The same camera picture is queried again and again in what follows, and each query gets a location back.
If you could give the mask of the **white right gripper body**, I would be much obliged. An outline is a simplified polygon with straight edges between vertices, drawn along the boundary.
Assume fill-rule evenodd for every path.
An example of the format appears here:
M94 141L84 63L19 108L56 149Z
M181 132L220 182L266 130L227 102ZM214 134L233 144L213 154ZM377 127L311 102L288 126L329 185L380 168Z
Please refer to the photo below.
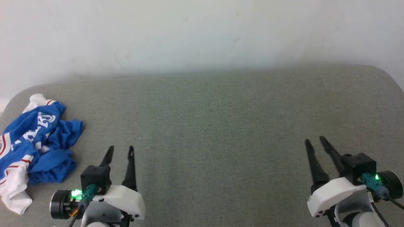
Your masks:
M368 192L363 184L354 185L345 177L312 184L307 207L311 217L318 218L335 207L335 216L348 211L368 212Z

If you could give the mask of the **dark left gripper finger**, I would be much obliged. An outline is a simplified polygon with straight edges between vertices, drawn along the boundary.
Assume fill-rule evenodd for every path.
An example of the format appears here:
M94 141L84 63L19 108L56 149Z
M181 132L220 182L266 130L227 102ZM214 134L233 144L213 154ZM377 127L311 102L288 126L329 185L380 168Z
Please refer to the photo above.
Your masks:
M122 185L131 190L137 191L135 156L134 156L133 146L129 146L127 160L128 160L128 164L127 164L125 178L124 178L124 181L122 182Z
M99 166L109 166L112 161L114 153L114 146L110 146Z

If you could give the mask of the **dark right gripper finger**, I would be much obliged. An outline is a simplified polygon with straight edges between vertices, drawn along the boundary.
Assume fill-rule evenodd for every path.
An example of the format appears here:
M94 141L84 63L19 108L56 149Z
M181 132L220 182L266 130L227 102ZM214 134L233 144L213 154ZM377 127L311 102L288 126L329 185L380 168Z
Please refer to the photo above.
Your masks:
M314 193L317 189L322 187L324 184L329 182L329 176L322 169L315 156L315 150L309 139L305 140L305 147L307 151L308 163L310 168L310 173L312 176L313 184L311 186L311 193Z
M338 151L331 145L331 143L324 137L320 136L319 140L325 150L325 152L331 157L332 162L334 163L335 168L339 176L344 176L345 174L345 167L342 164L342 157Z

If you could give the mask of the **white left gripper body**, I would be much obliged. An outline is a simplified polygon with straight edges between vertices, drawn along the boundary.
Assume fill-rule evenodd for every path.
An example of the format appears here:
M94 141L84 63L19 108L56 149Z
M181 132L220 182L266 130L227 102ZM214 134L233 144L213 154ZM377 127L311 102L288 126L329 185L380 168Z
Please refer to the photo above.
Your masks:
M83 227L129 227L144 220L146 207L140 193L112 185L105 195L96 195L83 215Z

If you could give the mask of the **blue and white jersey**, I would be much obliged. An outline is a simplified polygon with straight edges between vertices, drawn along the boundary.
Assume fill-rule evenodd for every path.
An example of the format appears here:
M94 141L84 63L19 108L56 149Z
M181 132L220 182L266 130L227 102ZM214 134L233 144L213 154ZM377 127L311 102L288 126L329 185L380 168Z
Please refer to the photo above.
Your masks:
M22 215L31 205L29 184L62 183L75 169L70 148L83 132L80 120L62 120L66 106L32 95L29 105L0 135L0 199Z

